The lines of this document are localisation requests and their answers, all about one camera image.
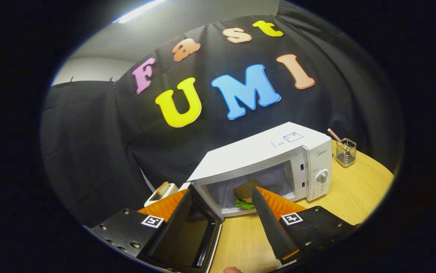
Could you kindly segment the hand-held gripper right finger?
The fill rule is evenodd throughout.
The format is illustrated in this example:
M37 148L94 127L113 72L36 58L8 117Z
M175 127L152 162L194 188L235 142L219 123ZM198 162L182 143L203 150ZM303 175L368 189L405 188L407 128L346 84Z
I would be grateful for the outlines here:
M307 209L261 187L252 190L252 203L282 265L306 261L359 228L322 206Z

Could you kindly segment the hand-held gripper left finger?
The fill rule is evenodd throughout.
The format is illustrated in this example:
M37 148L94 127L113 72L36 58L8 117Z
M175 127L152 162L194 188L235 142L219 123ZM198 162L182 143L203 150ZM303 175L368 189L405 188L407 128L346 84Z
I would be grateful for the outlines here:
M193 201L178 191L140 210L121 209L89 230L117 252L140 262L192 262Z

